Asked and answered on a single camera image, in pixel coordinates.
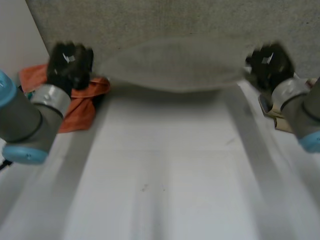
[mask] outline gray cloth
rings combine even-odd
[[[240,38],[157,38],[116,54],[97,73],[168,92],[209,91],[241,80],[250,51]]]

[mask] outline light blue joint cap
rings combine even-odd
[[[311,133],[298,141],[308,153],[320,153],[320,131]]]
[[[31,147],[4,146],[2,156],[14,163],[40,165],[44,163],[48,153]]]
[[[17,87],[15,83],[0,70],[0,108],[10,103],[16,94]]]

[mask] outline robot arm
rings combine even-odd
[[[10,162],[42,164],[71,102],[72,89],[90,82],[93,51],[82,45],[57,44],[47,68],[47,82],[31,101],[0,71],[0,138]]]
[[[264,46],[247,57],[254,78],[247,78],[289,123],[300,145],[309,153],[320,153],[320,80],[309,90],[294,77],[294,66],[283,47]]]

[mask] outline orange cloth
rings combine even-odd
[[[25,93],[36,90],[47,81],[47,64],[27,67],[19,72],[22,90]],[[64,117],[59,133],[76,130],[87,130],[96,116],[92,99],[110,91],[110,83],[106,78],[97,77],[91,80],[85,90],[72,90],[71,104]]]

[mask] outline white wall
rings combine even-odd
[[[18,72],[43,64],[48,52],[24,0],[0,0],[0,69],[16,84]]]

